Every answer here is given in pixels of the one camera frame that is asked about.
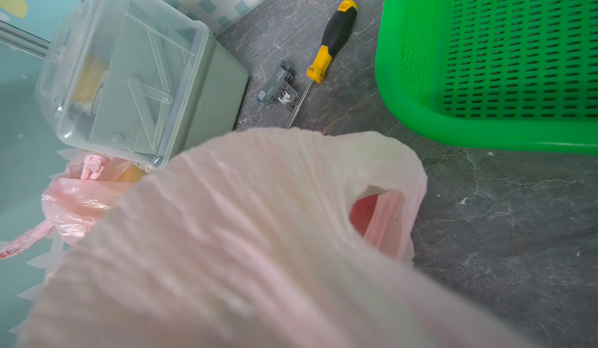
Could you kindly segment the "pink plastic bag back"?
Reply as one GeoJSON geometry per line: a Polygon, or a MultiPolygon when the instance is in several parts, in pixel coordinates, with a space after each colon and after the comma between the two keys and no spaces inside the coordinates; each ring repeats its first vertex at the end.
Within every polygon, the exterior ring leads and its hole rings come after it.
{"type": "Polygon", "coordinates": [[[146,176],[63,257],[20,347],[529,347],[413,267],[420,158],[251,129],[146,176]]]}

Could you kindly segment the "pink plastic bag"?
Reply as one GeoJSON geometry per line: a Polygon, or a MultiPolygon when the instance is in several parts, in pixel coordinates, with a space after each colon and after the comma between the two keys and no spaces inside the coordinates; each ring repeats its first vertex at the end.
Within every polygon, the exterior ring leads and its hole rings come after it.
{"type": "Polygon", "coordinates": [[[63,257],[20,347],[529,347],[413,267],[420,158],[251,129],[146,176],[63,257]]]}
{"type": "Polygon", "coordinates": [[[145,175],[132,161],[90,152],[77,155],[42,194],[45,220],[5,245],[1,258],[17,256],[54,231],[68,245],[76,244],[145,175]]]}

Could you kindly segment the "pink plastic bag front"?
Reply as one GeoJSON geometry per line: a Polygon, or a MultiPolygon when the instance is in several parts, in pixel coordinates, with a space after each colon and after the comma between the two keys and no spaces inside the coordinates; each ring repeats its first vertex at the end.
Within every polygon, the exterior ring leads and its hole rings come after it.
{"type": "Polygon", "coordinates": [[[132,161],[90,152],[77,155],[42,194],[45,220],[5,245],[1,258],[17,256],[54,231],[68,245],[76,244],[145,175],[132,161]]]}

